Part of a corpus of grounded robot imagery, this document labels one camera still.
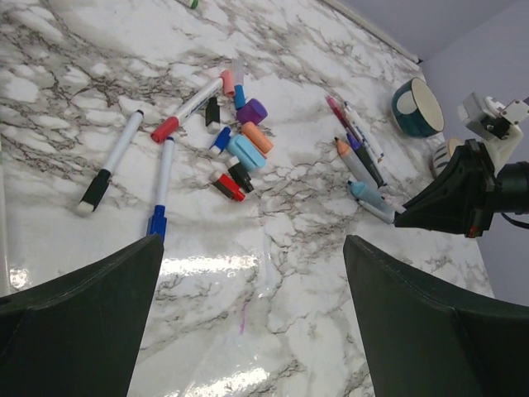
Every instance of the purple wall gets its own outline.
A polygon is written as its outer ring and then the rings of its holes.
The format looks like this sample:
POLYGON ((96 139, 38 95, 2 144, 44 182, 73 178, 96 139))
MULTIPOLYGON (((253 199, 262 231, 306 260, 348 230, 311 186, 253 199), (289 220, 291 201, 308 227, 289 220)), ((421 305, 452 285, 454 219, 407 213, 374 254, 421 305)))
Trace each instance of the purple wall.
MULTIPOLYGON (((471 92, 507 104, 529 96, 529 1, 518 0, 483 25, 422 64, 428 85, 445 114, 445 136, 476 137, 465 130, 457 105, 471 92)), ((521 124, 525 139, 510 162, 529 161, 529 119, 521 124)), ((520 218, 529 222, 529 215, 520 218)), ((479 240, 497 298, 529 306, 529 231, 496 215, 479 240)))
POLYGON ((516 0, 338 0, 423 60, 516 0))

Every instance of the blue pen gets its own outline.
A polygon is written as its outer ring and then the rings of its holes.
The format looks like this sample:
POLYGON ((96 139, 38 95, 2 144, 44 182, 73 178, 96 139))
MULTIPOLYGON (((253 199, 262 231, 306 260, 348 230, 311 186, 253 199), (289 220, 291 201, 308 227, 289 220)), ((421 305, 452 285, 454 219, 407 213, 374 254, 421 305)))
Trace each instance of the blue pen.
POLYGON ((173 162, 174 139, 169 136, 164 142, 162 150, 162 160, 158 173, 158 187, 156 188, 156 205, 152 217, 147 225, 147 236, 160 234, 165 240, 165 229, 167 228, 167 218, 165 217, 165 202, 167 201, 167 189, 171 177, 171 164, 173 162))

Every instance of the red marker cap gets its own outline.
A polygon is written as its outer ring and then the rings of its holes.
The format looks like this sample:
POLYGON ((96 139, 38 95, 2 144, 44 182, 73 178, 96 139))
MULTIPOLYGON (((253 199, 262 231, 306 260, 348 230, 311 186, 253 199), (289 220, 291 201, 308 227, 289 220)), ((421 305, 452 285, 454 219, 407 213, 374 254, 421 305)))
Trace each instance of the red marker cap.
POLYGON ((175 116, 169 117, 167 120, 162 122, 154 131, 152 134, 150 134, 150 137, 152 140, 156 143, 162 143, 167 139, 169 135, 171 135, 173 132, 175 132, 180 125, 180 122, 178 118, 175 116))
POLYGON ((245 194, 241 192, 241 188, 236 184, 232 178, 220 172, 213 173, 209 179, 213 182, 213 186, 219 189, 229 199, 235 201, 242 201, 245 199, 245 194))

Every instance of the orange marker cap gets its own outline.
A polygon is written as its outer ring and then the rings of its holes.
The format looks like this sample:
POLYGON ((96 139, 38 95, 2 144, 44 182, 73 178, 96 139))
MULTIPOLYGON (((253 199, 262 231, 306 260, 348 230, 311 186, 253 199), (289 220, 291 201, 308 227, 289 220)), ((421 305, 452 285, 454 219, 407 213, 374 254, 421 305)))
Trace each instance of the orange marker cap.
POLYGON ((261 132, 261 130, 253 122, 246 122, 241 128, 241 132, 262 153, 268 153, 274 147, 272 142, 270 142, 265 134, 263 134, 263 132, 261 132))

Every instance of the bowl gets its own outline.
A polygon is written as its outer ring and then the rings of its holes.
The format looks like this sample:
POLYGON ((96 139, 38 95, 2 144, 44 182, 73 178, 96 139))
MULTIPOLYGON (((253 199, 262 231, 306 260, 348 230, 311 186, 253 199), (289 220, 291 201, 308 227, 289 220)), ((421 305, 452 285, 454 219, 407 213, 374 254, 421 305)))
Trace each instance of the bowl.
POLYGON ((433 152, 433 156, 431 157, 432 169, 435 177, 439 176, 441 172, 443 172, 450 162, 450 159, 454 155, 455 148, 461 145, 463 145, 463 142, 461 142, 459 139, 450 138, 448 141, 442 142, 437 147, 436 151, 433 152))
POLYGON ((395 92, 391 108, 398 126, 414 138, 427 138, 445 128, 445 118, 436 96, 419 78, 409 80, 395 92))

